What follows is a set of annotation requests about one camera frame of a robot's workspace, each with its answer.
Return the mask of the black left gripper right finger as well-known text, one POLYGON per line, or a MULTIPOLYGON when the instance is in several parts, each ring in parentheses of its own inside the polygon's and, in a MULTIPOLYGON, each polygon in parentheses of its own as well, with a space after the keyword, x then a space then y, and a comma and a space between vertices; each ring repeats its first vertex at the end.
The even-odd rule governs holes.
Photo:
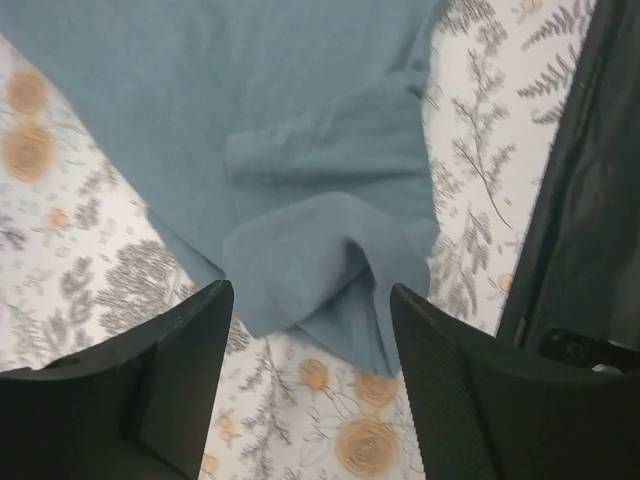
POLYGON ((635 479, 639 354, 563 329, 530 353, 403 285, 391 314, 430 479, 635 479))

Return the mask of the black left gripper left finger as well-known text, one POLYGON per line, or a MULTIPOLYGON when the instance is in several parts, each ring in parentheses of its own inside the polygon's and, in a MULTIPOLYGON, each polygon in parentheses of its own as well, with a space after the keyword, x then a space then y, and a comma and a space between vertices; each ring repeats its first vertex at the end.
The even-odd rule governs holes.
POLYGON ((171 310, 41 369, 1 376, 5 479, 195 479, 234 292, 171 310))

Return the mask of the blue-grey t shirt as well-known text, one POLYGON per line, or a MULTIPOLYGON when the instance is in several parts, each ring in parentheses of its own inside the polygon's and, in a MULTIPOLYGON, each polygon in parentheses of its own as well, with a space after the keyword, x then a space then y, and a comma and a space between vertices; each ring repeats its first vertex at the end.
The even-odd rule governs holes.
POLYGON ((389 297, 429 289, 422 98, 439 1, 5 1, 197 284, 254 337, 400 368, 389 297))

